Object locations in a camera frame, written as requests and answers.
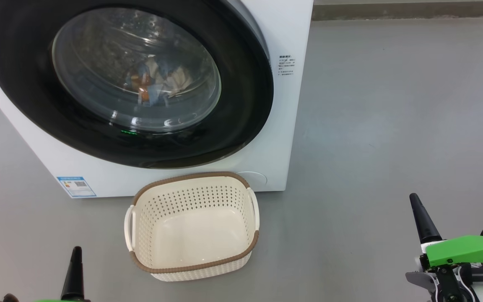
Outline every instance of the washing machine door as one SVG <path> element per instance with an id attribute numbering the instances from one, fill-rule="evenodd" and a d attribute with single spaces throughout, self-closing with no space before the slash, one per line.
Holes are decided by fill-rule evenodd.
<path id="1" fill-rule="evenodd" d="M 264 126 L 263 40 L 222 0 L 0 0 L 0 86 L 32 122 L 143 168 L 226 157 Z"/>

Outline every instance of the cable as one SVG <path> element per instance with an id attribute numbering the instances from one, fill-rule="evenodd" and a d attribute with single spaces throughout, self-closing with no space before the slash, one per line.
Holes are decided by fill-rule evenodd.
<path id="1" fill-rule="evenodd" d="M 460 278 L 460 283 L 462 284 L 462 286 L 464 287 L 464 289 L 469 292 L 469 295 L 471 296 L 471 299 L 473 299 L 473 302 L 477 302 L 476 295 L 473 294 L 473 292 L 471 291 L 471 289 L 463 283 L 463 280 L 462 280 L 462 267 L 461 266 L 458 267 L 458 277 Z"/>
<path id="2" fill-rule="evenodd" d="M 425 273 L 426 275 L 430 276 L 430 278 L 432 279 L 432 281 L 434 282 L 434 285 L 435 285 L 435 291 L 434 291 L 434 295 L 435 295 L 435 302 L 439 302 L 439 282 L 437 282 L 435 280 L 435 278 L 431 275 L 431 273 Z"/>

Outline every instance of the concrete floor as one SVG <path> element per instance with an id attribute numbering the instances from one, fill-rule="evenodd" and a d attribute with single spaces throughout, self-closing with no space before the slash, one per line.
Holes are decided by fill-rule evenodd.
<path id="1" fill-rule="evenodd" d="M 71 200 L 0 112 L 0 298 L 57 298 L 84 249 L 93 302 L 425 302 L 408 194 L 443 237 L 483 229 L 483 19 L 314 23 L 289 183 L 258 195 L 243 269 L 163 283 L 130 259 L 130 198 Z"/>

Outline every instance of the laundry basket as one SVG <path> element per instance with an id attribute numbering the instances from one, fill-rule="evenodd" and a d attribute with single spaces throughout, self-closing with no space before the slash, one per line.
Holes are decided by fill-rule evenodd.
<path id="1" fill-rule="evenodd" d="M 257 244 L 257 198 L 231 172 L 192 174 L 142 188 L 126 212 L 134 262 L 162 281 L 186 281 L 244 266 Z"/>

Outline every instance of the front-load washing machine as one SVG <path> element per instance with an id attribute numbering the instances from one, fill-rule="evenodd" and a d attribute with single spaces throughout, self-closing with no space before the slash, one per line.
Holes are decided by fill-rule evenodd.
<path id="1" fill-rule="evenodd" d="M 0 0 L 0 109 L 71 197 L 216 171 L 284 190 L 311 11 Z"/>

